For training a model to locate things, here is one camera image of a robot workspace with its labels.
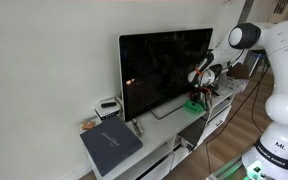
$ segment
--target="electronic device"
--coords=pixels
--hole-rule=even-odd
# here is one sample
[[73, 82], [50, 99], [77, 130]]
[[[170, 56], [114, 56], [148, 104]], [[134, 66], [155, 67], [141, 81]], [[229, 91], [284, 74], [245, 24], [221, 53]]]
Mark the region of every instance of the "electronic device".
[[196, 29], [119, 37], [125, 121], [193, 88], [187, 74], [205, 58], [212, 31]]
[[115, 98], [107, 99], [95, 104], [95, 112], [101, 120], [117, 115], [121, 110], [121, 105]]
[[108, 118], [80, 136], [102, 176], [143, 146], [117, 116]]
[[273, 122], [242, 156], [246, 174], [251, 180], [288, 180], [288, 21], [237, 25], [196, 64], [188, 80], [197, 88], [212, 83], [210, 67], [236, 60], [242, 49], [264, 49], [274, 75], [274, 90], [265, 104]]

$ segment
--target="television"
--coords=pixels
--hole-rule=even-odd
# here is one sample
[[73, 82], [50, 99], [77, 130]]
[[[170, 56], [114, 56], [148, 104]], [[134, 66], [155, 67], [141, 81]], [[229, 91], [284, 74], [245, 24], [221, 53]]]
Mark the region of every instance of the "television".
[[212, 31], [209, 28], [119, 37], [126, 122], [193, 89], [187, 76], [206, 57]]

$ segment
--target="white wall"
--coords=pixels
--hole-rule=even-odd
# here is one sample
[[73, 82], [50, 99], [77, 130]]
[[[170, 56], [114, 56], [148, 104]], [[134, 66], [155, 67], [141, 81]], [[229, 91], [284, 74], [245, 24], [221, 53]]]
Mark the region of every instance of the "white wall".
[[120, 92], [118, 34], [214, 27], [214, 48], [236, 3], [0, 0], [0, 179], [58, 179], [88, 162], [77, 124]]

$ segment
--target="remote control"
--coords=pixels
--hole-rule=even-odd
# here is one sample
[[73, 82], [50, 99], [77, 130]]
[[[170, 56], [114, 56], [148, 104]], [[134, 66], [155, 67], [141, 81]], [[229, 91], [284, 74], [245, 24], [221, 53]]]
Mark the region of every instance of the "remote control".
[[109, 102], [109, 103], [101, 104], [102, 108], [107, 108], [107, 107], [112, 107], [112, 106], [116, 106], [116, 102]]

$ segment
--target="wooden floor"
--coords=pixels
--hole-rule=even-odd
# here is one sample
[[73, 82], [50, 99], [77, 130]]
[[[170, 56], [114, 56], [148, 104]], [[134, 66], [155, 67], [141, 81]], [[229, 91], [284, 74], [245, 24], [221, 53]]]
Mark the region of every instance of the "wooden floor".
[[[232, 109], [227, 117], [226, 123], [240, 107], [244, 99], [250, 94], [256, 83], [260, 79], [260, 73], [250, 79], [246, 90], [235, 96], [232, 103]], [[265, 130], [271, 123], [271, 120], [265, 113], [265, 102], [272, 93], [273, 76], [267, 74], [260, 86], [254, 108], [254, 119], [256, 124]], [[252, 104], [255, 99], [256, 90], [244, 103], [238, 113], [233, 117], [232, 121], [216, 139], [208, 143], [208, 151], [210, 161], [207, 159], [206, 142], [216, 136], [225, 126], [223, 124], [218, 130], [213, 132], [203, 144], [201, 144], [194, 152], [186, 157], [178, 164], [166, 177], [165, 180], [200, 180], [210, 175], [211, 172], [220, 168], [223, 164], [230, 161], [237, 155], [240, 155], [246, 148], [251, 146], [261, 135], [261, 132], [255, 127], [251, 119]], [[94, 180], [95, 176], [91, 172], [82, 180]]]

